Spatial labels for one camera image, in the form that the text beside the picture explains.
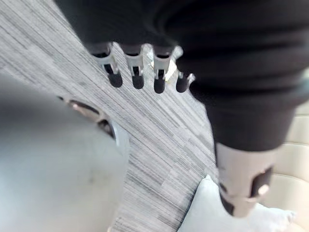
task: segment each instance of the cushion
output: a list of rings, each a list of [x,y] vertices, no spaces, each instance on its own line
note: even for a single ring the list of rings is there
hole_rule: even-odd
[[[297,224],[292,223],[291,225],[289,225],[288,229],[284,232],[306,232],[306,231]]]
[[[278,150],[273,172],[290,175],[308,182],[309,185],[309,146],[285,143]]]
[[[309,184],[293,176],[273,174],[271,186],[262,204],[297,212],[295,223],[309,231]]]
[[[309,116],[296,116],[294,118],[286,141],[309,145]]]
[[[309,116],[309,104],[306,102],[305,104],[300,105],[297,108],[296,115],[299,116]]]
[[[295,213],[257,204],[245,218],[230,216],[223,208],[219,189],[208,175],[201,181],[178,232],[283,232]]]

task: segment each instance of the gray carpet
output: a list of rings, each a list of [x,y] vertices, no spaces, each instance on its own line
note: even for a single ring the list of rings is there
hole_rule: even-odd
[[[132,86],[118,46],[115,53],[124,79],[120,89],[110,86],[51,0],[0,0],[0,72],[91,101],[130,133],[124,201],[112,231],[174,232],[199,181],[215,175],[204,107],[189,92],[176,92],[176,75],[163,94],[155,94],[151,47],[144,48],[142,90]]]

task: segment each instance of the black sleeve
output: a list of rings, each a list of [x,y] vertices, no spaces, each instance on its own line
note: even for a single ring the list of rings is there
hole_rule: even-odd
[[[56,0],[90,53],[97,44],[179,44],[178,69],[214,139],[263,151],[284,142],[309,98],[308,0]]]

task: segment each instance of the robotic arm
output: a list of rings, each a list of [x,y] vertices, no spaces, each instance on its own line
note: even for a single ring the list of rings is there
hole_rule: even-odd
[[[177,89],[205,104],[226,211],[246,216],[268,191],[276,148],[295,108],[309,98],[307,0],[56,0],[114,87],[118,42],[135,88],[143,87],[140,46],[154,46],[154,90],[164,91],[170,54],[180,45]]]

